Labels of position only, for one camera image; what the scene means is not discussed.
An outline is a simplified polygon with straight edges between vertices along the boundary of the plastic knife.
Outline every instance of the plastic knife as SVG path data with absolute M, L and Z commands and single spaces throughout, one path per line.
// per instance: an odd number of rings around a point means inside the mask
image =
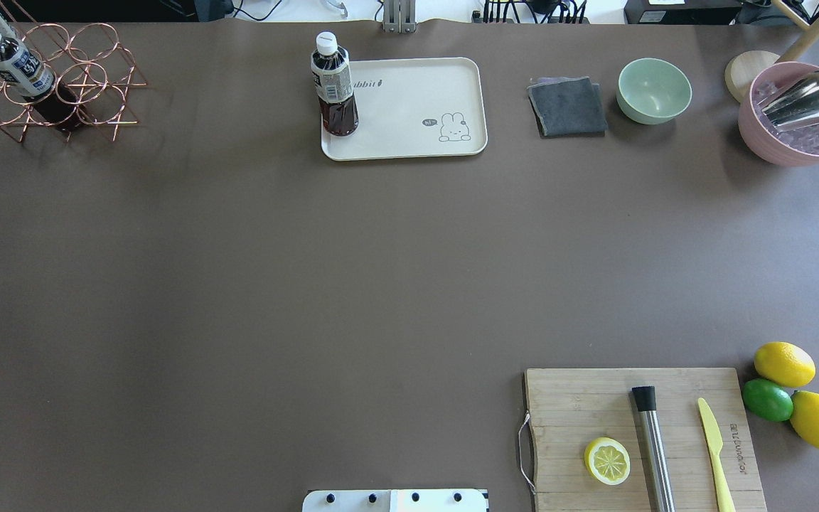
M 716 422 L 716 416 L 712 415 L 706 400 L 698 398 L 697 408 L 700 409 L 700 417 L 703 421 L 706 447 L 710 450 L 712 479 L 716 483 L 716 501 L 719 503 L 719 512 L 735 512 L 732 493 L 729 492 L 729 484 L 725 481 L 725 472 L 722 470 L 722 461 L 719 460 L 719 452 L 722 451 L 722 433 L 719 431 L 719 424 Z

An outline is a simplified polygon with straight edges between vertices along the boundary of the cutting board handle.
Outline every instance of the cutting board handle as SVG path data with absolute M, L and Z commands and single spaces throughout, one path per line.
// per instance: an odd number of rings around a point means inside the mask
M 530 411 L 526 412 L 526 415 L 523 415 L 523 424 L 520 425 L 520 428 L 517 430 L 517 460 L 520 461 L 520 473 L 523 474 L 523 478 L 526 480 L 528 486 L 530 486 L 530 493 L 533 496 L 536 496 L 536 485 L 532 482 L 529 476 L 526 474 L 526 469 L 523 469 L 523 429 L 526 428 L 526 425 L 530 424 Z

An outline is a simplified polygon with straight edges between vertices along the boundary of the black muddler cap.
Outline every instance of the black muddler cap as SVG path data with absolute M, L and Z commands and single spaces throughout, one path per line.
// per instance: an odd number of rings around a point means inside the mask
M 633 387 L 631 393 L 634 393 L 637 411 L 656 411 L 656 386 L 642 385 Z

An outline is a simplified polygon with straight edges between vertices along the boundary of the plate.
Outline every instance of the plate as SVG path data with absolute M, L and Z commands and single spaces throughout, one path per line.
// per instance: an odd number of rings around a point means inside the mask
M 321 128 L 334 160 L 475 155 L 488 143 L 478 66 L 468 58 L 350 63 L 358 127 L 336 137 Z

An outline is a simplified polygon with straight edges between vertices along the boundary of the gray cloth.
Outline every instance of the gray cloth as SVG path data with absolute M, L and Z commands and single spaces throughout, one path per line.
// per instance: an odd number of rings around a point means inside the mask
M 589 77 L 539 78 L 536 82 L 527 87 L 527 94 L 544 137 L 608 129 L 599 84 L 592 84 Z

